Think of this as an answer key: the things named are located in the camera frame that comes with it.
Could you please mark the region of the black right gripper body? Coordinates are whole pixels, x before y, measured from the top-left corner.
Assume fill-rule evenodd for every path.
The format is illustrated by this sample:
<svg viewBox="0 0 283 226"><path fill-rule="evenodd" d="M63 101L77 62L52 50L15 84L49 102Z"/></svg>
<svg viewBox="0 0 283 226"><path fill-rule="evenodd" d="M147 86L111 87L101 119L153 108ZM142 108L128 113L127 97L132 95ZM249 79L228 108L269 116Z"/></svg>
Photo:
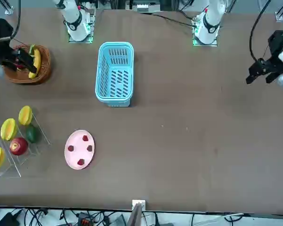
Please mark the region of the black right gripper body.
<svg viewBox="0 0 283 226"><path fill-rule="evenodd" d="M0 65L14 64L15 56L13 55L14 49L10 46L0 47Z"/></svg>

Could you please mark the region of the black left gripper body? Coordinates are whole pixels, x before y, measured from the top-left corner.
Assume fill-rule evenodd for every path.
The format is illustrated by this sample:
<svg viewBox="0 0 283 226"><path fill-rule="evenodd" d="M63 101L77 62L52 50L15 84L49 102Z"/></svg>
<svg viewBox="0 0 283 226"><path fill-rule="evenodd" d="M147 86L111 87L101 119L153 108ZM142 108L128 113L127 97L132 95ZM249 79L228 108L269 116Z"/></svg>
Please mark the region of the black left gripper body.
<svg viewBox="0 0 283 226"><path fill-rule="evenodd" d="M271 56L268 60L259 59L263 73L283 73L283 62L278 58Z"/></svg>

